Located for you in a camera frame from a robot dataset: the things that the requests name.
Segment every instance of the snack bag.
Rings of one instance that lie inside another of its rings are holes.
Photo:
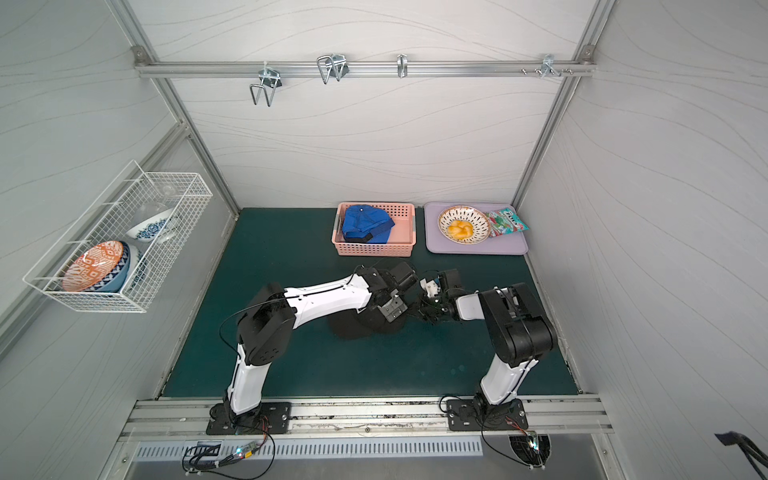
[[[528,226],[520,220],[511,208],[502,208],[485,214],[491,224],[490,237],[498,237],[507,233],[522,232],[528,230]]]

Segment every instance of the blue cloth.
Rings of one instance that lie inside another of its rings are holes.
[[[395,222],[389,214],[370,205],[350,205],[344,213],[341,233],[353,243],[386,243]]]

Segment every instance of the metal vent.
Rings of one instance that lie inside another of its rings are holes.
[[[177,461],[190,447],[217,443],[219,441],[214,440],[141,442],[134,461]],[[220,441],[219,458],[231,454],[243,443],[243,440]],[[279,459],[482,456],[480,440],[469,435],[448,438],[278,439],[275,446],[275,458]],[[267,440],[267,444],[253,454],[252,458],[271,458],[272,448],[272,442]]]

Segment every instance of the white wall panel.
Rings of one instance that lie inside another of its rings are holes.
[[[131,0],[164,61],[527,60],[574,54],[594,0]]]
[[[1,315],[38,255],[175,122],[103,1],[0,11]],[[161,170],[206,176],[188,145]],[[0,361],[0,478],[98,476],[134,401],[167,373],[226,241],[229,210],[214,195],[149,313],[50,301]]]
[[[1,313],[39,255],[174,119],[103,2],[6,2],[0,42]]]
[[[245,79],[174,84],[243,207],[354,200],[509,202],[559,82],[286,79],[273,106]]]
[[[521,206],[628,478],[768,449],[768,4],[622,0]]]
[[[195,171],[187,141],[158,170]],[[3,478],[96,478],[137,399],[172,367],[227,241],[214,191],[148,312],[76,313],[54,302],[0,362]]]

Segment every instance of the green mat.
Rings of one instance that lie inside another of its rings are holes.
[[[243,210],[187,341],[165,386],[166,397],[221,396],[235,354],[218,337],[221,321],[244,308],[268,282],[309,286],[338,280],[375,257],[340,257],[330,241],[335,209]],[[437,255],[426,249],[424,210],[417,209],[417,239],[409,261],[419,272],[458,268],[467,290],[525,282],[523,257]],[[283,231],[276,227],[283,226]],[[223,329],[235,342],[235,321]],[[488,370],[493,348],[485,323],[409,319],[394,335],[341,340],[326,319],[293,331],[286,354],[275,360],[263,394],[295,396],[471,395]],[[559,351],[528,375],[522,395],[574,395],[576,385]]]

